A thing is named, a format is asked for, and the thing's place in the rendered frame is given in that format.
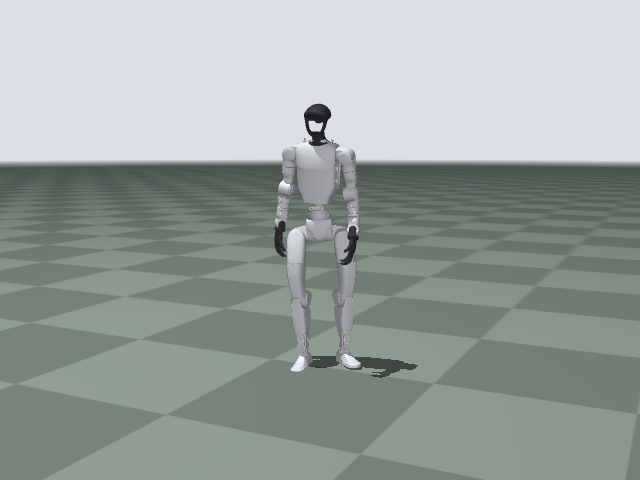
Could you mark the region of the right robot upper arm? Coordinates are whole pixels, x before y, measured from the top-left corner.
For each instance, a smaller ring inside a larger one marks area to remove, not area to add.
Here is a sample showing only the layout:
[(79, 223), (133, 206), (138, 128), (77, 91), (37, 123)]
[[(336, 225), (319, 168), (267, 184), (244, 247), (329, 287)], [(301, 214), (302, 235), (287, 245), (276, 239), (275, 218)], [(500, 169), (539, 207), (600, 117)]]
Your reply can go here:
[(295, 151), (298, 144), (291, 144), (284, 148), (282, 152), (282, 175), (283, 181), (279, 185), (279, 193), (291, 196), (295, 192), (294, 176), (296, 171)]

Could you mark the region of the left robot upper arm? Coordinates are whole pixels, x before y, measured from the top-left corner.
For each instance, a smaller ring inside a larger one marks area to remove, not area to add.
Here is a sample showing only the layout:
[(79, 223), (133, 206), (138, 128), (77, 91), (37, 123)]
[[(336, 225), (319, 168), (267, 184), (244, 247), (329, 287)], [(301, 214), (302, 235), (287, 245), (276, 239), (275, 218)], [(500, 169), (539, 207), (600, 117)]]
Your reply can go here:
[(355, 200), (355, 187), (357, 181), (356, 172), (356, 155), (353, 149), (348, 147), (337, 146), (335, 148), (336, 158), (343, 166), (343, 177), (346, 187), (343, 188), (343, 198), (346, 201)]

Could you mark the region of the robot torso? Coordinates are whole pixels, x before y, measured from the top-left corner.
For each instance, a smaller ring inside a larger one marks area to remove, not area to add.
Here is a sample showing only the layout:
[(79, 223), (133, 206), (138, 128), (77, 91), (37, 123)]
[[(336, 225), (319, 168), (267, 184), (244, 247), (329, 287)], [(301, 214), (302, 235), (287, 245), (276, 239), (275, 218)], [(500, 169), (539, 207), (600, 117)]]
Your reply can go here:
[(333, 139), (331, 143), (321, 140), (322, 143), (327, 142), (321, 146), (313, 146), (309, 142), (313, 139), (306, 141), (303, 138), (295, 151), (298, 188), (303, 202), (316, 204), (308, 208), (307, 240), (324, 242), (333, 240), (333, 216), (323, 205), (334, 200), (340, 187), (341, 164), (335, 152), (339, 145)]

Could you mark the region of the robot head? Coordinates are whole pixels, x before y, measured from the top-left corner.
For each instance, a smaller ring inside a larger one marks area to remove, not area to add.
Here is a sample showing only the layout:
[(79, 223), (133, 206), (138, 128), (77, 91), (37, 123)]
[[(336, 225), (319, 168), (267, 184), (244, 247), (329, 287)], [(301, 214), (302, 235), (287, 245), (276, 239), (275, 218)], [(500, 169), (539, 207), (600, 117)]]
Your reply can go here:
[[(304, 118), (305, 118), (305, 125), (306, 125), (307, 132), (313, 139), (313, 142), (309, 142), (309, 144), (313, 146), (321, 146), (321, 145), (327, 144), (327, 142), (322, 143), (320, 141), (326, 139), (324, 130), (326, 128), (328, 119), (331, 118), (331, 112), (329, 108), (323, 104), (314, 104), (306, 110), (306, 112), (304, 113)], [(309, 128), (309, 121), (315, 121), (316, 123), (323, 122), (321, 131), (312, 132)]]

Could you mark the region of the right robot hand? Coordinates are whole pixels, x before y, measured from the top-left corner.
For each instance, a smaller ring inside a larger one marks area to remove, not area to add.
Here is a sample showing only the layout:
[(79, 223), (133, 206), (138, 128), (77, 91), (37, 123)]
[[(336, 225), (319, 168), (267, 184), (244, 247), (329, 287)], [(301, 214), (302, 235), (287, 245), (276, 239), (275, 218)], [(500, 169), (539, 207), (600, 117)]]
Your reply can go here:
[(287, 257), (282, 252), (282, 251), (286, 252), (286, 249), (284, 248), (283, 243), (282, 243), (282, 233), (285, 232), (285, 225), (286, 225), (286, 223), (284, 221), (280, 221), (279, 225), (278, 225), (278, 228), (276, 226), (274, 228), (274, 230), (276, 231), (275, 232), (275, 237), (274, 237), (275, 248), (276, 248), (276, 251), (278, 252), (278, 254), (280, 256), (282, 256), (282, 257)]

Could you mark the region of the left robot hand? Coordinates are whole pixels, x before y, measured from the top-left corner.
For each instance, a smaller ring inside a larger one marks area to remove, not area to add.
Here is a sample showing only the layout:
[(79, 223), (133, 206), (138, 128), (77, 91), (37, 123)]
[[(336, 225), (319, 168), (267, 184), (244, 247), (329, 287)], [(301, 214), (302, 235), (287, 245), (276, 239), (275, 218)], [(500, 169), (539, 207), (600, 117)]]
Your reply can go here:
[(347, 238), (349, 239), (349, 246), (344, 250), (344, 253), (346, 253), (348, 251), (348, 255), (346, 258), (341, 259), (341, 265), (347, 265), (349, 263), (351, 263), (352, 258), (353, 258), (353, 254), (355, 252), (356, 249), (356, 242), (359, 239), (359, 237), (356, 235), (356, 227), (355, 226), (350, 226), (349, 227), (349, 233)]

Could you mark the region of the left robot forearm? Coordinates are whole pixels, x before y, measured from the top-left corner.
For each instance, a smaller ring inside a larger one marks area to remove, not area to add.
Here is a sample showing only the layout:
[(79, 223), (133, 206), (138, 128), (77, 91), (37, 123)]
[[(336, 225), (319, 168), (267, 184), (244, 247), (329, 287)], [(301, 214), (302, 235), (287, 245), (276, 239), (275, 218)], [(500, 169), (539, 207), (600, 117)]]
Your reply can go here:
[(347, 209), (347, 233), (349, 233), (349, 227), (356, 227), (356, 235), (359, 235), (359, 208), (360, 208), (360, 199), (359, 199), (359, 190), (355, 187), (355, 201), (350, 201), (346, 204)]

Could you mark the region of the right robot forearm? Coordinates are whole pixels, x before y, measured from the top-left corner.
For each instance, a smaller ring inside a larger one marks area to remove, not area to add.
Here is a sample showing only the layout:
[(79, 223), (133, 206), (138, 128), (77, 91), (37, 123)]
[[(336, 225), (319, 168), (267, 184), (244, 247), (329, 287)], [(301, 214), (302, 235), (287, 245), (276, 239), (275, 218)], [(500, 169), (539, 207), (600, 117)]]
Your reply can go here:
[[(280, 182), (281, 183), (281, 182)], [(280, 185), (280, 184), (279, 184)], [(291, 203), (291, 197), (287, 195), (283, 195), (279, 193), (278, 187), (278, 206), (276, 212), (275, 226), (278, 228), (279, 222), (284, 221), (286, 223), (285, 228), (287, 226), (287, 217), (289, 213), (289, 205)]]

